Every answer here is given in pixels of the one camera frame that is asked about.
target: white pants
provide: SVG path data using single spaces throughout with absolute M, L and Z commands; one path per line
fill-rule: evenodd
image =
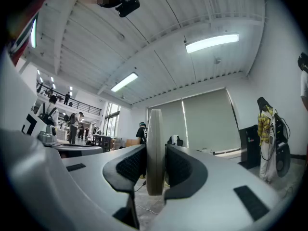
M 274 146 L 262 142 L 261 145 L 261 164 L 260 164 L 260 178 L 262 180 L 271 181 L 277 174 L 276 169 L 276 152 Z

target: yellow plaid shirt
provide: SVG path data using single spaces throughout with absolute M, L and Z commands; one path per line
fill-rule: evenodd
M 268 108 L 270 115 L 273 115 L 273 108 Z M 260 137 L 260 146 L 262 142 L 269 143 L 269 128 L 270 128 L 270 119 L 263 113 L 258 115 L 258 135 Z

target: window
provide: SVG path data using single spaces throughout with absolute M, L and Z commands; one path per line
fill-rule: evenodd
M 116 137 L 120 109 L 121 107 L 114 103 L 108 104 L 107 114 L 105 118 L 104 129 L 103 129 L 104 135 L 109 136 L 109 137 Z

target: desk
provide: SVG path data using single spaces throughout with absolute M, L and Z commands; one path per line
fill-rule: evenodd
M 103 135 L 93 134 L 92 144 L 102 147 L 103 152 L 108 152 L 110 151 L 111 138 Z

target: white ceiling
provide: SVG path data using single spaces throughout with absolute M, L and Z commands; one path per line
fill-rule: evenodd
M 47 0 L 38 16 L 38 46 L 29 47 L 28 54 L 51 74 L 128 104 L 212 78 L 248 74 L 262 37 L 264 0 L 140 3 L 139 9 L 120 18 L 114 8 Z M 239 33 L 240 41 L 186 52 L 184 40 L 224 33 Z M 215 57 L 220 64 L 214 64 Z M 117 93 L 110 91 L 131 72 L 139 77 Z

